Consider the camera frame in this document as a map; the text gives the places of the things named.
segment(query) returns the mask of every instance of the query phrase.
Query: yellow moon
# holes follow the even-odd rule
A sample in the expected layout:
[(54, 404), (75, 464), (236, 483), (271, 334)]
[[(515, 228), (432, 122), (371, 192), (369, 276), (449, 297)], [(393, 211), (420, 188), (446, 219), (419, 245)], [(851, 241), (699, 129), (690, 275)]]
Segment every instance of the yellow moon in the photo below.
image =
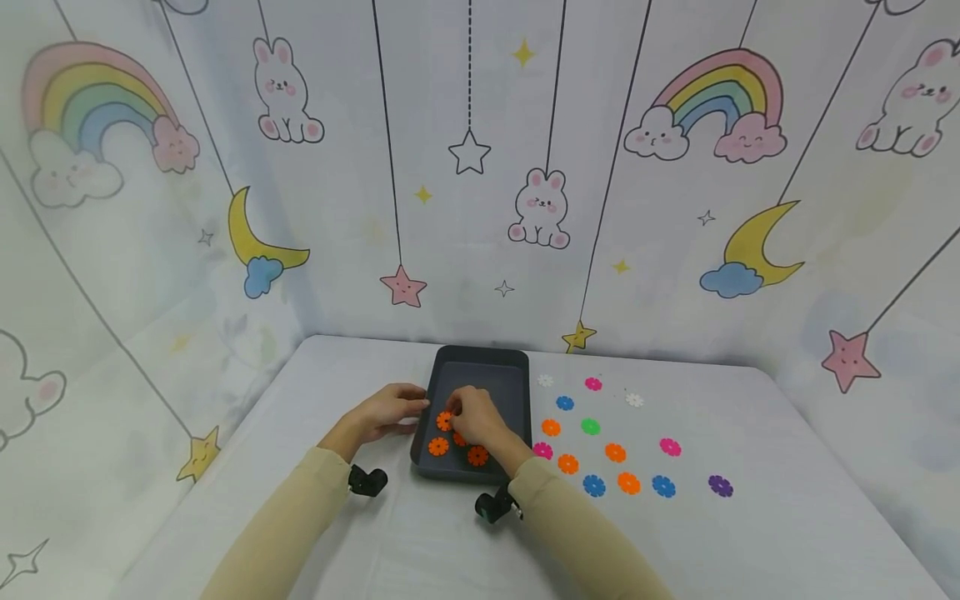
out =
[(253, 258), (266, 256), (279, 260), (284, 269), (293, 269), (305, 263), (306, 259), (310, 257), (309, 250), (270, 246), (253, 235), (253, 232), (250, 231), (250, 222), (247, 221), (247, 192), (249, 190), (249, 187), (245, 187), (233, 195), (227, 214), (230, 242), (233, 243), (233, 251), (237, 253), (237, 258), (246, 265)]
[(755, 269), (756, 274), (763, 277), (763, 285), (760, 287), (780, 283), (796, 273), (804, 265), (802, 262), (789, 267), (771, 264), (763, 252), (763, 245), (777, 221), (783, 218), (783, 215), (796, 206), (798, 202), (799, 200), (792, 203), (777, 204), (748, 219), (727, 242), (727, 249), (724, 250), (723, 255), (724, 260), (726, 262), (739, 262), (748, 269)]

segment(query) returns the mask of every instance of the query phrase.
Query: cartoon bunny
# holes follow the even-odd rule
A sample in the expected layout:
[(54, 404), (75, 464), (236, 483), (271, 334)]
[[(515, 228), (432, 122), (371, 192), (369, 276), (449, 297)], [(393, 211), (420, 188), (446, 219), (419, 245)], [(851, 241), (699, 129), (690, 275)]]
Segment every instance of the cartoon bunny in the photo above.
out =
[(294, 51), (282, 37), (274, 47), (260, 37), (253, 41), (256, 55), (256, 93), (267, 105), (260, 116), (260, 130), (270, 139), (282, 142), (317, 143), (324, 139), (324, 124), (306, 113), (306, 81), (294, 65)]
[(897, 80), (883, 102), (883, 116), (863, 130), (856, 148), (926, 156), (940, 143), (940, 122), (957, 102), (960, 58), (952, 41), (940, 39), (927, 46)]
[(19, 340), (0, 330), (0, 452), (34, 426), (63, 399), (66, 377), (50, 371), (27, 375), (27, 352)]
[(547, 177), (541, 169), (531, 169), (527, 184), (516, 195), (516, 214), (520, 222), (508, 229), (510, 239), (528, 244), (540, 244), (562, 250), (570, 243), (570, 236), (560, 229), (566, 217), (566, 177), (554, 171)]

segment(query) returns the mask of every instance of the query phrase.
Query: pink star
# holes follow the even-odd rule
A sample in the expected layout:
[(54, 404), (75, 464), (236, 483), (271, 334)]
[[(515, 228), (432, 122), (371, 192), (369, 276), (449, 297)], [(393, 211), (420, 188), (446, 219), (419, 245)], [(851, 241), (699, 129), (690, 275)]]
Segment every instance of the pink star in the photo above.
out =
[(426, 281), (416, 281), (408, 277), (403, 265), (397, 267), (396, 275), (381, 277), (380, 280), (394, 293), (394, 304), (405, 303), (420, 308), (419, 294), (426, 287)]
[(867, 335), (868, 332), (864, 331), (847, 339), (837, 331), (830, 331), (833, 352), (821, 364), (836, 375), (837, 385), (844, 394), (857, 377), (880, 377), (880, 372), (863, 355), (867, 349)]

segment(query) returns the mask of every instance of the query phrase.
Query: dark gray tray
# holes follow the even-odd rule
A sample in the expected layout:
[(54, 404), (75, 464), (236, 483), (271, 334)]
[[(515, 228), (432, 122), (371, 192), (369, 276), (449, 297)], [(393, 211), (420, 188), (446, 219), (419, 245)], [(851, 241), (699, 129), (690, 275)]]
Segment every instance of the dark gray tray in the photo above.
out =
[[(453, 442), (453, 431), (437, 427), (437, 416), (445, 410), (446, 399), (465, 385), (490, 392), (500, 415), (528, 445), (530, 433), (530, 362), (519, 350), (444, 346), (437, 350), (427, 397), (430, 408), (420, 416), (410, 459), (413, 469), (424, 477), (478, 484), (499, 485), (507, 481), (503, 468), (490, 457), (482, 467), (474, 467), (467, 459), (471, 444), (460, 447)], [(444, 438), (449, 450), (434, 456), (427, 445), (434, 438)]]

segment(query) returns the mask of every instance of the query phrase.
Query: white table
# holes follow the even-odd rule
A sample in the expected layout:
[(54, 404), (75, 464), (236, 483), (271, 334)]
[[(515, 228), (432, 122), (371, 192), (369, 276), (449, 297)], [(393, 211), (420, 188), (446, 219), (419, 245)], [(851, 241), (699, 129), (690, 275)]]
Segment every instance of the white table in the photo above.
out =
[[(382, 384), (426, 386), (437, 346), (316, 336), (303, 342), (210, 470), (128, 573), (117, 598), (196, 598), (244, 525), (341, 414)], [(580, 459), (569, 479), (599, 474), (593, 501), (646, 555), (678, 599), (946, 600), (873, 505), (762, 372), (738, 367), (528, 352), (535, 441)], [(552, 387), (538, 376), (553, 377)], [(597, 376), (603, 389), (584, 382)], [(624, 401), (640, 394), (641, 408)], [(560, 395), (575, 400), (561, 411)], [(600, 435), (580, 429), (597, 419)], [(544, 419), (563, 432), (547, 439)], [(678, 441), (671, 457), (660, 439)], [(616, 465), (604, 451), (628, 452)], [(384, 468), (376, 499), (353, 496), (323, 535), (291, 598), (578, 597), (522, 523), (473, 514), (482, 488), (425, 481), (409, 441), (365, 446), (356, 463)], [(642, 491), (616, 485), (635, 473)], [(732, 497), (708, 478), (728, 478)], [(658, 495), (651, 478), (676, 484)]]

